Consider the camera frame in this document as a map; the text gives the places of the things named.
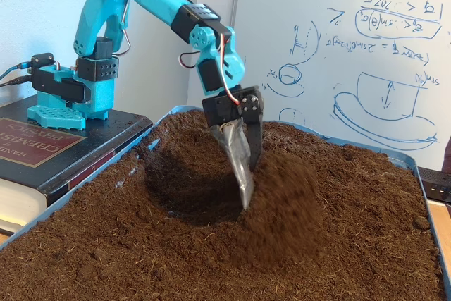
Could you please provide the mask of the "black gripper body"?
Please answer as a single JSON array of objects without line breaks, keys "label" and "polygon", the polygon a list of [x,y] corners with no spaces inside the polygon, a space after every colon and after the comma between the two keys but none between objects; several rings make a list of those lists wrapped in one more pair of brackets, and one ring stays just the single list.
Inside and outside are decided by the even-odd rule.
[{"label": "black gripper body", "polygon": [[223,125],[240,118],[246,125],[261,126],[264,103],[259,87],[242,88],[237,85],[230,92],[238,100],[238,104],[234,103],[225,91],[202,101],[208,126]]}]

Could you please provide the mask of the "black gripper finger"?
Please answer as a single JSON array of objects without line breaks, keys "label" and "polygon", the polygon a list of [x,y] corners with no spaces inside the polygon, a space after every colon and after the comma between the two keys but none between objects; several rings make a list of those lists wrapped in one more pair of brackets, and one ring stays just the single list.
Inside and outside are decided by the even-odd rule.
[{"label": "black gripper finger", "polygon": [[250,149],[249,167],[253,171],[262,153],[264,103],[260,92],[244,92],[241,101],[242,119],[247,126]]}]

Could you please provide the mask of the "silver taped gripper finger blade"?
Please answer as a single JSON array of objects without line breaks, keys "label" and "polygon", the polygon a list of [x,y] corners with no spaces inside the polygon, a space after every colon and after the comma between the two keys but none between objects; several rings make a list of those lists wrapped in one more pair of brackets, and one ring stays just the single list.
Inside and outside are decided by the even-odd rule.
[{"label": "silver taped gripper finger blade", "polygon": [[248,209],[254,192],[254,181],[250,169],[250,147],[241,119],[222,125],[214,125],[211,132],[226,153],[239,187],[243,209]]}]

